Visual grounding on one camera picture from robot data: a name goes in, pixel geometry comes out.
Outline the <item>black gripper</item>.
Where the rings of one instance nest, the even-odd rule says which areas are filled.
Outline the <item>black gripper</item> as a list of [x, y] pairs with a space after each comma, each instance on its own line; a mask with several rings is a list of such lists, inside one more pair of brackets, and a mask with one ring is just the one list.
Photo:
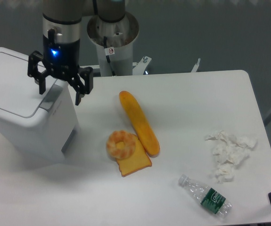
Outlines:
[[[46, 77], [52, 76], [67, 81], [76, 92], [75, 105], [79, 105], [85, 95], [93, 89], [93, 68], [79, 67], [80, 40], [72, 43], [55, 43], [43, 39], [43, 54], [34, 51], [28, 57], [27, 75], [39, 85], [39, 94], [46, 91]], [[45, 71], [38, 69], [39, 62]]]

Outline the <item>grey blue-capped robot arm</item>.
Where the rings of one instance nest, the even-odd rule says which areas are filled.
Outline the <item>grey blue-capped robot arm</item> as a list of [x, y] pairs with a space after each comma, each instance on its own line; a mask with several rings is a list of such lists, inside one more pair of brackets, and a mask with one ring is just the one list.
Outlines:
[[119, 22], [125, 16], [123, 0], [43, 1], [43, 53], [28, 57], [27, 75], [46, 91], [46, 77], [66, 81], [76, 92], [75, 104], [93, 89], [93, 69], [79, 66], [82, 17], [98, 15], [105, 22]]

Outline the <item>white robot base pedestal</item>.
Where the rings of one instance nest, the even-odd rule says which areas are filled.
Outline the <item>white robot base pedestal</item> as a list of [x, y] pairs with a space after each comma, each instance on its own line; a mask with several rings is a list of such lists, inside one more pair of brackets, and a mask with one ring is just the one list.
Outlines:
[[131, 13], [126, 12], [115, 23], [93, 16], [87, 33], [96, 47], [102, 77], [132, 75], [133, 43], [139, 34], [139, 23]]

